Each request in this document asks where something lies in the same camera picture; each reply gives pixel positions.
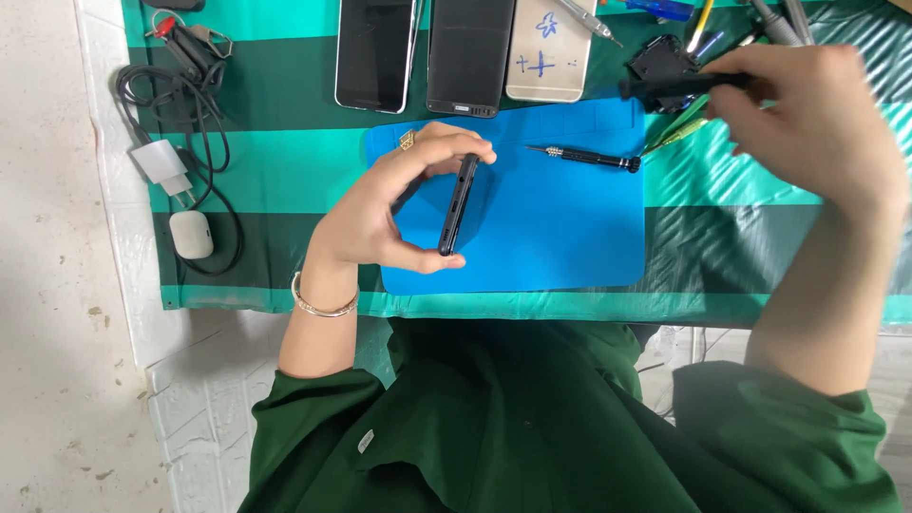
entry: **hand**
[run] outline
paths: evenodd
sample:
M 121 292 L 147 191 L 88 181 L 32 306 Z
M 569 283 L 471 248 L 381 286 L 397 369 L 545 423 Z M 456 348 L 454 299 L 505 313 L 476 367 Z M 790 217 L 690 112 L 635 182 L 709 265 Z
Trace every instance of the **hand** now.
M 749 153 L 782 180 L 831 200 L 847 215 L 905 210 L 906 163 L 874 103 L 854 47 L 750 45 L 703 72 L 747 72 L 745 92 L 710 92 L 710 119 L 729 124 L 735 155 Z M 764 100 L 776 103 L 761 109 Z
M 466 153 L 486 163 L 497 155 L 490 141 L 477 133 L 437 121 L 415 135 L 407 151 L 383 155 L 367 170 L 320 221 L 311 237 L 308 255 L 349 264 L 380 264 L 428 274 L 465 265 L 462 255 L 440 256 L 402 240 L 389 208 L 409 183 L 424 173 L 456 173 Z

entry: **green shirt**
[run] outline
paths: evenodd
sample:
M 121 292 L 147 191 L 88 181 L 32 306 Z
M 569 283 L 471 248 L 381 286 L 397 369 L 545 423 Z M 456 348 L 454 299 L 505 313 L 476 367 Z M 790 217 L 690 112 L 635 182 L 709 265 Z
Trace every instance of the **green shirt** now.
M 391 319 L 397 380 L 277 372 L 241 511 L 901 511 L 865 392 L 742 365 L 640 401 L 623 324 Z

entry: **green striped cloth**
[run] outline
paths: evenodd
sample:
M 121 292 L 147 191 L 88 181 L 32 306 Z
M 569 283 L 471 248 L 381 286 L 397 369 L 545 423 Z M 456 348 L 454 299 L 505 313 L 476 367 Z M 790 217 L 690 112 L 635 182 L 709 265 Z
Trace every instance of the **green striped cloth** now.
M 130 62 L 177 69 L 160 40 L 143 36 L 152 9 L 122 0 Z M 753 12 L 735 0 L 716 2 L 708 30 L 725 30 L 713 48 L 730 47 L 751 30 Z M 808 2 L 818 43 L 854 43 L 867 59 L 885 115 L 912 154 L 912 16 L 886 0 Z M 625 47 L 595 38 L 586 97 L 626 74 L 625 63 L 646 40 L 665 33 L 684 38 L 690 26 L 657 25 L 653 16 L 611 1 L 600 17 Z M 320 217 L 365 171 L 365 131 L 405 120 L 429 120 L 424 109 L 427 30 L 401 115 L 343 109 L 333 101 L 338 0 L 209 0 L 182 15 L 235 41 L 218 103 L 229 131 L 232 164 L 216 184 L 239 213 L 245 249 L 239 264 L 219 277 L 187 269 L 171 251 L 168 219 L 181 208 L 150 187 L 158 243 L 161 299 L 166 309 L 218 307 L 288 311 L 287 291 Z M 427 27 L 428 20 L 422 23 Z M 502 109 L 529 105 L 504 99 Z M 153 137 L 183 144 L 177 126 L 143 113 Z M 670 122 L 648 116 L 648 131 Z M 221 147 L 213 145 L 216 161 Z M 376 266 L 359 270 L 358 311 L 374 316 L 496 317 L 744 323 L 755 320 L 782 278 L 818 211 L 812 194 L 772 177 L 747 157 L 729 156 L 723 124 L 714 121 L 686 141 L 647 159 L 645 276 L 629 287 L 522 293 L 395 297 Z M 201 262 L 216 268 L 233 252 L 233 228 L 213 197 L 203 210 L 216 253 Z M 890 286 L 884 321 L 912 322 L 912 235 Z

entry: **person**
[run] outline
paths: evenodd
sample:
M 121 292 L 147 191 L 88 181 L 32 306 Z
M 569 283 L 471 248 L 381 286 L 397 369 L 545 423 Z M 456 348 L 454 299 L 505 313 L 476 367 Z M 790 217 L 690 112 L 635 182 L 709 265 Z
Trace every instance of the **person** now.
M 757 78 L 711 92 L 734 153 L 823 198 L 743 365 L 676 370 L 675 426 L 640 401 L 624 324 L 390 319 L 384 391 L 352 369 L 356 312 L 295 308 L 254 407 L 241 511 L 900 511 L 865 385 L 909 184 L 864 62 L 852 47 L 753 45 L 704 70 Z M 344 311 L 359 264 L 463 266 L 403 242 L 390 205 L 467 153 L 497 158 L 478 134 L 430 123 L 381 157 L 313 233 L 306 308 Z

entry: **white phone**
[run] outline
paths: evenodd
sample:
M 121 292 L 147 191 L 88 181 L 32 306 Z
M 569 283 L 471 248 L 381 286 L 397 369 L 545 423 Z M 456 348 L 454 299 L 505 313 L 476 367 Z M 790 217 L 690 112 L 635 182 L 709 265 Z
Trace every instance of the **white phone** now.
M 422 0 L 341 1 L 337 104 L 392 114 L 405 110 L 422 5 Z
M 574 0 L 587 12 L 598 0 Z M 516 0 L 505 90 L 512 99 L 573 103 L 583 96 L 592 32 L 554 0 Z

